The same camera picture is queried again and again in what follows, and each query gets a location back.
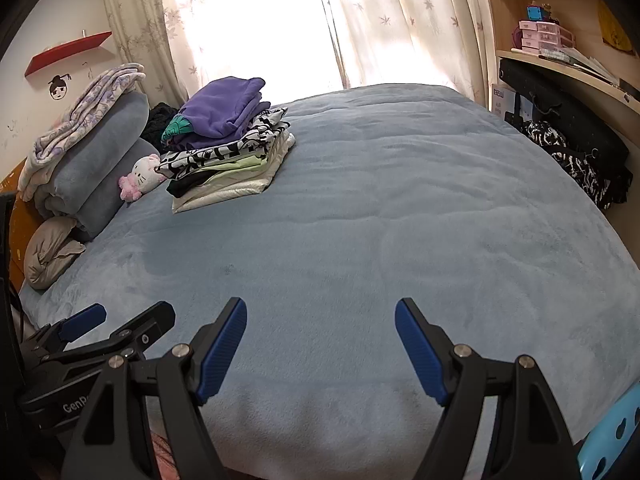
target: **cartoon face sticker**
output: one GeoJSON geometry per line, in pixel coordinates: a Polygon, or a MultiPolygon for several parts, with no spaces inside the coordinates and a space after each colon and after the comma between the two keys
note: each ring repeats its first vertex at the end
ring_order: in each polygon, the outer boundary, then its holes
{"type": "Polygon", "coordinates": [[[60,101],[66,95],[66,82],[63,78],[67,78],[71,81],[71,76],[69,74],[65,74],[63,76],[57,75],[49,81],[51,86],[49,87],[49,93],[54,101],[60,101]]]}

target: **curtain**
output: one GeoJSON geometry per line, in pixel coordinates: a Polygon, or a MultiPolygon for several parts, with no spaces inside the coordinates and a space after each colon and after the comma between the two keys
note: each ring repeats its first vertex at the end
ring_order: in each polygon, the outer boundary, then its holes
{"type": "Polygon", "coordinates": [[[342,89],[322,0],[163,0],[178,79],[192,95],[224,76],[261,77],[265,100],[342,89]]]}
{"type": "Polygon", "coordinates": [[[352,86],[449,86],[488,106],[496,81],[488,0],[329,0],[352,86]]]}
{"type": "Polygon", "coordinates": [[[175,75],[162,0],[104,0],[104,7],[122,62],[145,67],[140,89],[150,106],[165,102],[179,108],[188,96],[175,75]]]}

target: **white folded garment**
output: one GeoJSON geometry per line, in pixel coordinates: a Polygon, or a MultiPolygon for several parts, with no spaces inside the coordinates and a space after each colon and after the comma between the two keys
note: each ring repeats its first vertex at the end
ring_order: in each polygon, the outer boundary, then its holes
{"type": "Polygon", "coordinates": [[[209,184],[205,182],[200,186],[188,190],[180,198],[174,198],[172,211],[180,213],[196,209],[217,202],[224,202],[244,195],[252,195],[263,192],[271,183],[273,176],[278,171],[284,156],[287,155],[290,147],[294,145],[296,138],[292,133],[285,130],[275,142],[269,153],[269,158],[265,166],[260,166],[255,172],[251,170],[239,171],[212,180],[209,184]]]}

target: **fleece bedsheet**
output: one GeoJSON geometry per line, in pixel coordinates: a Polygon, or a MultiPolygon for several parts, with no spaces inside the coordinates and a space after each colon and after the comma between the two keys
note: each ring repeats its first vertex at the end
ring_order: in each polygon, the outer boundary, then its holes
{"type": "Polygon", "coordinates": [[[225,465],[273,480],[412,477],[440,409],[394,328],[403,296],[484,356],[533,355],[574,439],[640,376],[638,268],[530,140],[437,86],[289,106],[296,145],[264,193],[173,215],[164,184],[123,206],[44,295],[22,291],[31,319],[99,302],[86,343],[167,300],[159,356],[241,296],[244,338],[202,411],[225,465]]]}

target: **box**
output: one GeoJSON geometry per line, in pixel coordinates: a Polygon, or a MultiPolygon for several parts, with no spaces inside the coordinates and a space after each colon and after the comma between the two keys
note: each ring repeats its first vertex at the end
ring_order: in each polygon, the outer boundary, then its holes
{"type": "Polygon", "coordinates": [[[529,30],[538,30],[538,22],[520,22],[520,28],[522,30],[526,28],[529,30]]]}
{"type": "Polygon", "coordinates": [[[538,22],[538,31],[550,32],[551,34],[559,34],[560,36],[567,38],[572,43],[575,43],[574,34],[571,31],[560,27],[560,25],[557,25],[556,23],[538,22]]]}
{"type": "Polygon", "coordinates": [[[568,37],[556,34],[554,32],[542,32],[541,30],[531,30],[530,28],[523,28],[522,30],[522,44],[524,46],[530,46],[532,48],[540,48],[539,42],[561,45],[566,47],[575,46],[575,43],[568,37]]]}
{"type": "Polygon", "coordinates": [[[556,50],[558,46],[573,46],[573,44],[569,42],[567,38],[563,38],[562,36],[558,36],[556,34],[548,34],[546,32],[539,32],[539,34],[542,35],[540,37],[540,40],[529,40],[528,38],[522,38],[522,46],[528,46],[529,48],[548,48],[548,46],[552,46],[554,47],[554,50],[556,50]]]}
{"type": "Polygon", "coordinates": [[[525,52],[526,54],[533,54],[534,56],[537,56],[538,54],[540,54],[540,49],[539,48],[533,48],[530,46],[522,46],[522,51],[525,52]]]}
{"type": "MultiPolygon", "coordinates": [[[[504,114],[513,114],[516,102],[516,92],[505,85],[491,85],[491,113],[504,119],[504,114]]],[[[524,121],[530,121],[533,115],[533,103],[520,96],[520,116],[524,121]]]]}
{"type": "Polygon", "coordinates": [[[527,16],[530,20],[534,20],[536,22],[542,22],[544,20],[548,20],[551,17],[551,13],[546,10],[544,7],[540,7],[537,5],[527,6],[527,16]]]}

